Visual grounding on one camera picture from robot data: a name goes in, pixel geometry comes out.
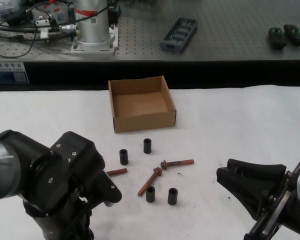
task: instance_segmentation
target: metal bracket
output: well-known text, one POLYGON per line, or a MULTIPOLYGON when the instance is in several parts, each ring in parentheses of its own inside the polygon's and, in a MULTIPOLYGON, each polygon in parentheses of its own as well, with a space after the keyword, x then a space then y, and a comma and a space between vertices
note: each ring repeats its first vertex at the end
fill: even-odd
POLYGON ((38 30, 40 31, 40 38, 41 39, 48 39, 48 33, 49 30, 51 30, 51 27, 40 27, 40 26, 50 26, 49 20, 38 20, 35 21, 35 25, 38 27, 38 30))

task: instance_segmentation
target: bolt head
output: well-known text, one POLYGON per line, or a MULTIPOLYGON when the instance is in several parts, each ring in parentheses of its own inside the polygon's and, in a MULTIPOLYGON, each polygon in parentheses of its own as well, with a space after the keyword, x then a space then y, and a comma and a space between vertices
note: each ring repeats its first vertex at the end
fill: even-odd
POLYGON ((160 165, 161 165, 162 169, 167 170, 167 162, 166 162, 166 160, 162 161, 160 165))
POLYGON ((154 173, 158 173, 158 176, 162 175, 162 169, 160 167, 156 167, 155 169, 153 169, 154 173))

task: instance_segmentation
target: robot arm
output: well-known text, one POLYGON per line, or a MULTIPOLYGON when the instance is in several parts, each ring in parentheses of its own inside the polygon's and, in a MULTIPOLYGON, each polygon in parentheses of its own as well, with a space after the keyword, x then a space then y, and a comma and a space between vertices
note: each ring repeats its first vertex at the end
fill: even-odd
POLYGON ((281 225, 300 234, 300 162, 293 172, 284 165, 259 165, 229 159, 216 172, 256 220, 244 240, 270 240, 281 225))
POLYGON ((122 198, 104 168, 94 143, 73 132, 51 148, 12 130, 0 134, 0 199, 20 196, 46 240, 94 239, 92 209, 122 198))

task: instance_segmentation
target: hex bolt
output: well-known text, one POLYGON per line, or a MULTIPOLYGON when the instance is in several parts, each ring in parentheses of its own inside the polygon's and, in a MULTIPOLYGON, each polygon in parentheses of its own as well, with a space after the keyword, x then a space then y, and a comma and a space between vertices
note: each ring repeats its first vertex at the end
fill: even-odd
POLYGON ((190 160, 184 160, 184 161, 171 161, 171 162, 166 162, 166 160, 161 162, 161 168, 164 170, 167 170, 168 167, 174 167, 174 166, 181 166, 181 165, 190 165, 194 164, 195 161, 193 159, 190 160))
POLYGON ((161 176, 161 174, 162 174, 162 169, 160 167, 153 169, 152 176, 145 183, 145 185, 140 189, 140 191, 138 192, 138 196, 141 197, 146 192, 147 188, 151 186, 151 184, 154 182, 156 177, 161 176))
POLYGON ((120 175, 120 174, 125 174, 127 172, 128 172, 128 169, 122 168, 122 169, 118 169, 118 170, 107 171, 106 174, 108 174, 109 177, 111 177, 111 176, 116 176, 116 175, 120 175))

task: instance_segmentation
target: cardboard box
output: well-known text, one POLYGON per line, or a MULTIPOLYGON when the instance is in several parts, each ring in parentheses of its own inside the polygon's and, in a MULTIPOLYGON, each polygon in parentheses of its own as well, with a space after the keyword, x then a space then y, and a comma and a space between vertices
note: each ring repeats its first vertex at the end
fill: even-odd
POLYGON ((115 133, 172 127, 177 111, 164 76, 108 82, 115 133))

